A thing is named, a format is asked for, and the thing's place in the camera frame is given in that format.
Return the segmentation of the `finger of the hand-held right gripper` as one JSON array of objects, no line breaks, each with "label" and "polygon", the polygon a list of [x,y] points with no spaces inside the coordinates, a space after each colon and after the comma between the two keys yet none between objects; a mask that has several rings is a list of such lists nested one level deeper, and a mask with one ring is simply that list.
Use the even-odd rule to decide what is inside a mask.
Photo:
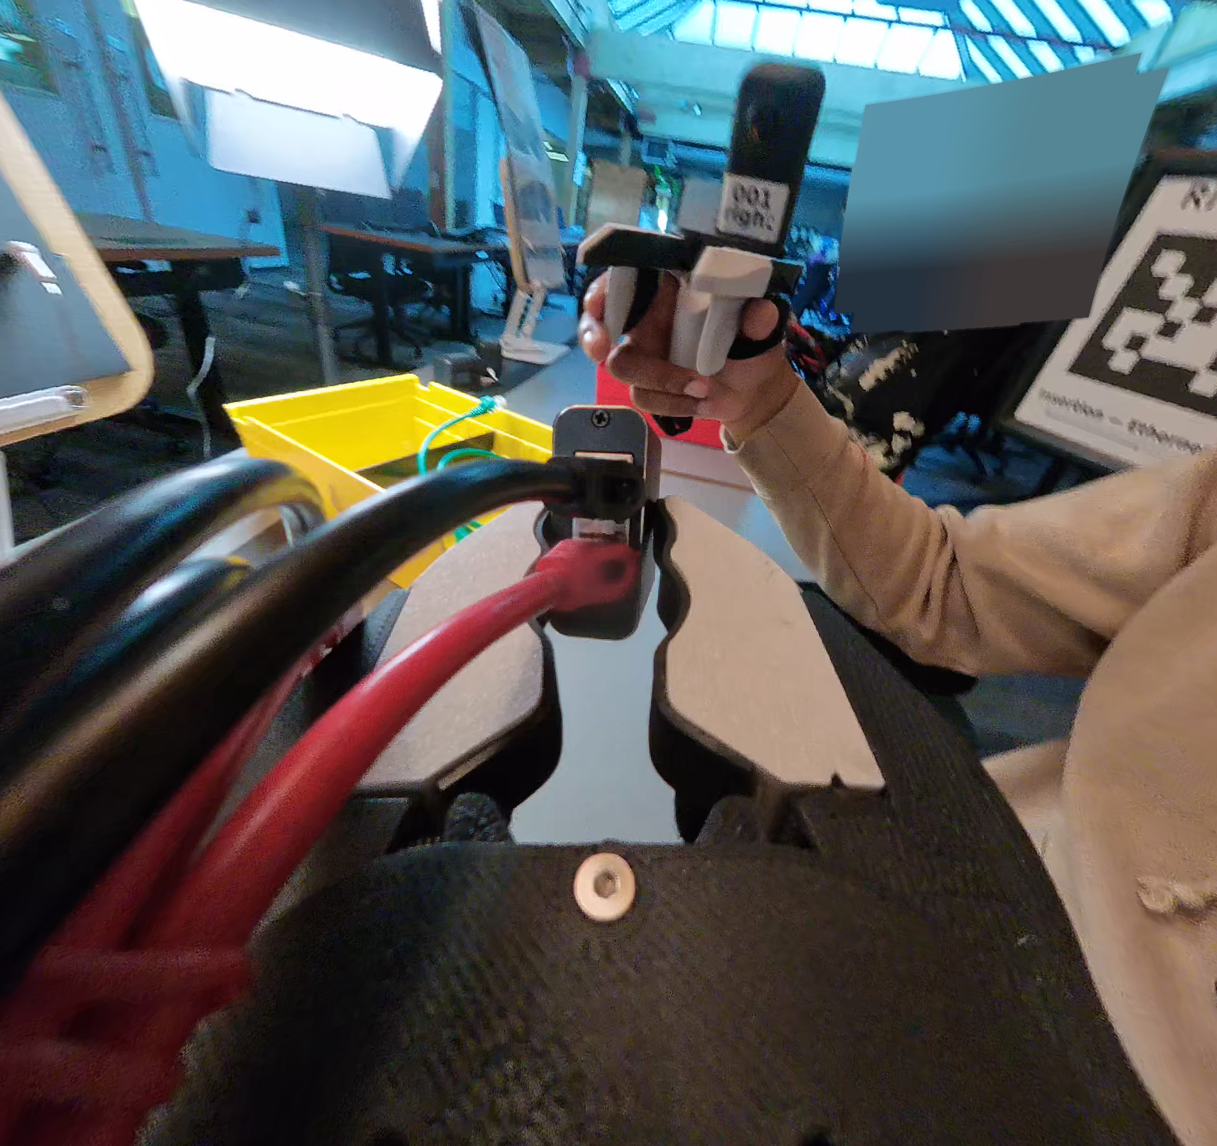
[{"label": "finger of the hand-held right gripper", "polygon": [[682,275],[672,318],[670,363],[678,368],[698,368],[698,356],[713,295],[693,287]]},{"label": "finger of the hand-held right gripper", "polygon": [[703,313],[695,346],[698,374],[713,377],[723,371],[738,338],[743,308],[766,297],[772,267],[769,255],[736,247],[703,249],[693,269],[693,295]]}]

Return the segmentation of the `black framed marker poster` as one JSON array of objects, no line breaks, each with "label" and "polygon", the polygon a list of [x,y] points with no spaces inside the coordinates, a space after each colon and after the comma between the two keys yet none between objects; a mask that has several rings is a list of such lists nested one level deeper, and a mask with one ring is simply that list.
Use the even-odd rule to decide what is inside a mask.
[{"label": "black framed marker poster", "polygon": [[1214,450],[1214,150],[1135,171],[1089,312],[1045,331],[1002,427],[1106,470]]}]

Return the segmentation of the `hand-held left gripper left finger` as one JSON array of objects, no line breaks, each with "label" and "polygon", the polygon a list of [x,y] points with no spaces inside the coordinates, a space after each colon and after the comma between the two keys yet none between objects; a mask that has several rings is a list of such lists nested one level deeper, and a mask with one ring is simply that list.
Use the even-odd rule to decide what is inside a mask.
[{"label": "hand-held left gripper left finger", "polygon": [[[540,503],[520,503],[453,546],[411,585],[378,664],[439,623],[523,579],[540,559]],[[357,786],[359,798],[448,790],[502,748],[543,702],[547,641],[532,621],[462,668],[398,732]]]}]

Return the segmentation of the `white light panel on stand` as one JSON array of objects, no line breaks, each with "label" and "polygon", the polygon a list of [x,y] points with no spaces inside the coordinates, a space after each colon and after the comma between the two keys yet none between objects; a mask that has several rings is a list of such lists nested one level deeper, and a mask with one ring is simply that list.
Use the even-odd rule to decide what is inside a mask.
[{"label": "white light panel on stand", "polygon": [[134,0],[207,163],[388,199],[444,89],[444,0]]}]

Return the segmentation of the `black office chair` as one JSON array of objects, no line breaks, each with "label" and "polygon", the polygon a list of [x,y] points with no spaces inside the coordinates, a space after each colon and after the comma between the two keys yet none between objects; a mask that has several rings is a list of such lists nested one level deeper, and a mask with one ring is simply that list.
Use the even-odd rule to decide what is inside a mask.
[{"label": "black office chair", "polygon": [[[352,363],[398,371],[395,358],[398,341],[406,341],[415,353],[423,353],[420,336],[406,321],[410,307],[434,300],[434,287],[426,279],[401,269],[398,255],[370,241],[332,239],[327,250],[327,285],[340,298],[363,302],[372,316],[339,321],[334,343]],[[360,336],[350,351],[344,351],[342,336],[357,331]]]}]

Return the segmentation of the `picture board on white stand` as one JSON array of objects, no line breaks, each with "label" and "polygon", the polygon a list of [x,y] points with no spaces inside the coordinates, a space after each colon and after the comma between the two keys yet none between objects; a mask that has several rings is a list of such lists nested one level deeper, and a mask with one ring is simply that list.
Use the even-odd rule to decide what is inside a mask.
[{"label": "picture board on white stand", "polygon": [[537,328],[548,297],[566,293],[570,280],[537,82],[523,46],[492,13],[472,2],[464,15],[505,137],[500,183],[515,292],[500,351],[507,361],[548,368],[563,359],[570,346],[540,341]]}]

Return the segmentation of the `person's right hand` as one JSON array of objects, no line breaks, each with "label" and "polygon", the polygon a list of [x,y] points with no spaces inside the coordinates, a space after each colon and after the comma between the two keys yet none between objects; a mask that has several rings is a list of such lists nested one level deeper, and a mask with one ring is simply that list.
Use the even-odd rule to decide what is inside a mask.
[{"label": "person's right hand", "polygon": [[584,292],[580,344],[593,363],[629,389],[636,409],[659,417],[720,422],[733,442],[744,442],[805,387],[782,346],[751,359],[730,359],[715,376],[672,363],[680,285],[669,274],[662,275],[636,328],[612,335],[606,325],[609,283],[611,275],[604,272]]}]

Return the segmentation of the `person's right forearm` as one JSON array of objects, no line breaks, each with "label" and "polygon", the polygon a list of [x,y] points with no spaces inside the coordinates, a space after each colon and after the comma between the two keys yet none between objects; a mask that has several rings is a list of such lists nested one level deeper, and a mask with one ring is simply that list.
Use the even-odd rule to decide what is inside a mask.
[{"label": "person's right forearm", "polygon": [[815,584],[918,663],[1081,676],[1153,602],[1214,621],[1214,452],[964,514],[886,478],[800,381],[723,440]]}]

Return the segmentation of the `wood-edged desk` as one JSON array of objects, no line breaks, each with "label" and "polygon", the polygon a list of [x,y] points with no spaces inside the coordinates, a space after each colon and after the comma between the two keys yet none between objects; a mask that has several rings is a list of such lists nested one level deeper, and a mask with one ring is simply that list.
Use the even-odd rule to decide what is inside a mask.
[{"label": "wood-edged desk", "polygon": [[[413,272],[433,283],[434,300],[406,310],[406,321],[420,336],[423,348],[426,331],[411,318],[420,307],[448,316],[444,328],[448,341],[476,344],[474,272],[479,267],[507,267],[509,264],[507,237],[499,229],[474,227],[441,232],[434,227],[406,231],[373,224],[327,224],[322,232],[327,250],[332,239],[370,241],[387,255],[398,255],[405,272]],[[327,255],[324,279],[327,283]]]},{"label": "wood-edged desk", "polygon": [[116,214],[80,213],[78,219],[128,300],[172,302],[205,432],[237,440],[204,295],[235,293],[248,280],[246,260],[281,260],[283,249]]}]

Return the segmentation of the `small black box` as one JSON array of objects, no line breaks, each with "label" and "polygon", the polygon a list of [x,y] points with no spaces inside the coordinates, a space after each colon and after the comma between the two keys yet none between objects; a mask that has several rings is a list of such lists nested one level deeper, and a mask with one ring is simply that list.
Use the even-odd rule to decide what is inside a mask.
[{"label": "small black box", "polygon": [[434,382],[466,394],[495,394],[499,371],[471,349],[439,353],[433,364]]}]

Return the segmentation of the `red plastic bin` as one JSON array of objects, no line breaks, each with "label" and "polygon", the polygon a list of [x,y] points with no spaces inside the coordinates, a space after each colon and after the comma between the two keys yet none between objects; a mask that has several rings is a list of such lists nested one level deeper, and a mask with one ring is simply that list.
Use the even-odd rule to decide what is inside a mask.
[{"label": "red plastic bin", "polygon": [[[631,401],[631,389],[622,381],[617,381],[606,366],[596,368],[596,392],[594,404],[599,407],[629,407],[636,409]],[[647,425],[660,437],[667,440],[683,442],[687,445],[697,445],[705,448],[721,448],[721,424],[708,419],[655,419],[645,414]]]}]

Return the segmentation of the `black ethernet adapter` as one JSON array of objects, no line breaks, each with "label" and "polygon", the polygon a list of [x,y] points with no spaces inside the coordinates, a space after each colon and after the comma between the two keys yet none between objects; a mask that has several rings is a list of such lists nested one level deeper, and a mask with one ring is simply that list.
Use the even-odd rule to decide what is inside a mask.
[{"label": "black ethernet adapter", "polygon": [[629,521],[609,523],[545,513],[537,524],[542,547],[548,549],[573,536],[598,536],[624,541],[641,556],[639,575],[629,595],[576,612],[556,612],[556,633],[575,638],[622,641],[636,633],[654,587],[654,534],[659,518],[662,447],[647,419],[624,405],[571,405],[553,425],[553,457],[612,460],[634,465],[645,481],[645,503]]}]

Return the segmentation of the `yellow plastic bin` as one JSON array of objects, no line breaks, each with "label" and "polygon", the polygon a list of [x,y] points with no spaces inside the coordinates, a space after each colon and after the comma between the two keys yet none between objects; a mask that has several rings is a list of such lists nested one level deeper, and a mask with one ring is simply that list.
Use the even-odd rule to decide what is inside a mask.
[{"label": "yellow plastic bin", "polygon": [[227,407],[248,453],[299,470],[327,519],[436,468],[551,458],[551,427],[497,394],[416,374],[281,394]]}]

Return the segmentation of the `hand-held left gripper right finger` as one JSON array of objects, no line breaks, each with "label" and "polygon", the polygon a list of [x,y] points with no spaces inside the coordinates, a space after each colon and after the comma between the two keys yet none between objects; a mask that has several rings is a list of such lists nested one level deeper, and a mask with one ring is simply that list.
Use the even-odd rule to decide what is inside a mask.
[{"label": "hand-held left gripper right finger", "polygon": [[751,803],[763,836],[797,805],[880,808],[886,778],[799,584],[726,524],[669,496],[657,513],[659,617],[652,763],[678,836]]}]

